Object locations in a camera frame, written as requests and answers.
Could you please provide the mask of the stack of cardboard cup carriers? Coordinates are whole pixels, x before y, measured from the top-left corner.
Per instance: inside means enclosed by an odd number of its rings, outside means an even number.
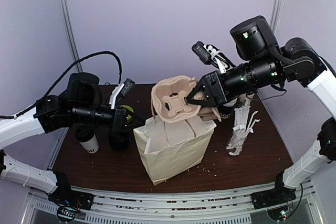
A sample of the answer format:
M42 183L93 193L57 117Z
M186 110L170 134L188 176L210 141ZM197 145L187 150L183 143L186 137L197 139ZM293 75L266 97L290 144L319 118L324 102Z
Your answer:
M222 121L220 113L216 107L201 107L200 111L197 114L202 121L211 121L211 120L218 120L219 122Z

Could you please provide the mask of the stack of black cup lids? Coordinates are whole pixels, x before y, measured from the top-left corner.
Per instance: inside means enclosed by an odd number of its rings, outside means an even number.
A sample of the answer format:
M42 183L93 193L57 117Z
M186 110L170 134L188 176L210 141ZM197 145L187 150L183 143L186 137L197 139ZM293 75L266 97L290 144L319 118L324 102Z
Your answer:
M109 146L114 151L123 151L129 147L129 133L117 133L109 131Z

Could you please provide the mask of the single cardboard cup carrier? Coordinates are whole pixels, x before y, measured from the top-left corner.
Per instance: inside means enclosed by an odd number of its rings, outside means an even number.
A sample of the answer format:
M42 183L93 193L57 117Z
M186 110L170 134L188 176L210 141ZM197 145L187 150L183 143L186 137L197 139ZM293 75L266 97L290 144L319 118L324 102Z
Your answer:
M180 75L159 81L151 90L154 110L165 123L176 123L196 116L200 105L189 104L186 97L197 85L195 78Z

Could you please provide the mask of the single white paper cup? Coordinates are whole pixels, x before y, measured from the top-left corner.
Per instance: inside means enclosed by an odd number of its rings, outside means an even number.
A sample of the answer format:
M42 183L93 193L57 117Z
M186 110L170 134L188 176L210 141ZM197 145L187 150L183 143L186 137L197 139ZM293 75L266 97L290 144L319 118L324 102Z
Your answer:
M91 139L79 141L79 143L89 154L94 154L99 150L99 144L95 135Z

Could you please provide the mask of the black plastic cup lid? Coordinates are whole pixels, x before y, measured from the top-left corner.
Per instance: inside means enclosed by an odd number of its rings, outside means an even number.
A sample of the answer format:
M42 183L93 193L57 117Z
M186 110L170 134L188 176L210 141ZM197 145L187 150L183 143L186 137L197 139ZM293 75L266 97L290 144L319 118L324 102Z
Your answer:
M84 125L78 127L75 132L75 138L78 142L85 143L90 141L95 136L95 131Z

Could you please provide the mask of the white paper takeout bag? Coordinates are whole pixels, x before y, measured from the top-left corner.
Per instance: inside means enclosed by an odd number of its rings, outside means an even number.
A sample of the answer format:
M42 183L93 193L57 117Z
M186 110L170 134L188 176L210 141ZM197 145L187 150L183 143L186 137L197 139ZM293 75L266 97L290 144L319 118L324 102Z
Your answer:
M154 116L133 130L141 161L154 185L199 164L207 150L216 123L199 116L166 123Z

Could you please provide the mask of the stack of white paper cups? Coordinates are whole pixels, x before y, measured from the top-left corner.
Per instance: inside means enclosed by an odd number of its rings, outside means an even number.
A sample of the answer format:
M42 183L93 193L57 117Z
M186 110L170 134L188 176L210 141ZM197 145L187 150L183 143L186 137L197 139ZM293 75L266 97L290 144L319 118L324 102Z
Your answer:
M237 102L237 98L231 100L230 102L220 105L217 107L217 110L219 112L219 115L222 119L229 118L230 114L232 113L234 106Z

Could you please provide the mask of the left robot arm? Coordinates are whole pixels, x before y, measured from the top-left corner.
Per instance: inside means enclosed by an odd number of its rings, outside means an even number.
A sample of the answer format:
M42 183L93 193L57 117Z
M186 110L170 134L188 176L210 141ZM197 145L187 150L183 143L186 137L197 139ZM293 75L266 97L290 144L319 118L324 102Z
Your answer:
M127 78L117 85L107 105L102 103L98 83L99 78L91 73L73 73L60 95L47 95L23 114L1 120L1 148L31 136L77 125L76 132L87 129L89 138L94 137L95 128L106 127L110 147L116 151L126 149L129 145L127 133L145 124L144 119L117 105L135 82ZM56 196L64 205L71 205L76 199L64 173L14 161L4 151L1 151L1 178Z

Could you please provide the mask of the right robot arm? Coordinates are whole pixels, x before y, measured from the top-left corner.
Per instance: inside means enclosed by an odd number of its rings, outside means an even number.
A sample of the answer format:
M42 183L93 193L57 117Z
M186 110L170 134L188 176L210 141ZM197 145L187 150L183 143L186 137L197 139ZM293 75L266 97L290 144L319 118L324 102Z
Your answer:
M218 107L267 87L284 91L288 84L296 94L312 96L329 113L313 145L277 176L269 199L279 204L322 165L335 161L335 72L303 38L279 45L263 16L234 26L230 35L242 63L202 76L186 97L189 104Z

